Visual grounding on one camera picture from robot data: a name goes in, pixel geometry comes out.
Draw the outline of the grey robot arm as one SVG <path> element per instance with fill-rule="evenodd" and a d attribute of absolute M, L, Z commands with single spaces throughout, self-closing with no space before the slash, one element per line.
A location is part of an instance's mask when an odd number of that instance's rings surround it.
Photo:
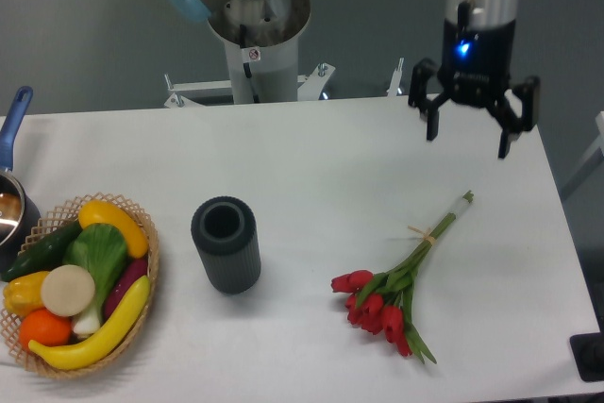
<path fill-rule="evenodd" d="M 298 40 L 310 20 L 310 0 L 168 0 L 184 17 L 207 23 L 226 50 L 232 96 L 238 104 L 295 101 Z M 540 81 L 511 84 L 518 0 L 446 0 L 443 52 L 411 73 L 408 103 L 437 137 L 446 102 L 485 109 L 501 129 L 498 155 L 533 129 Z"/>

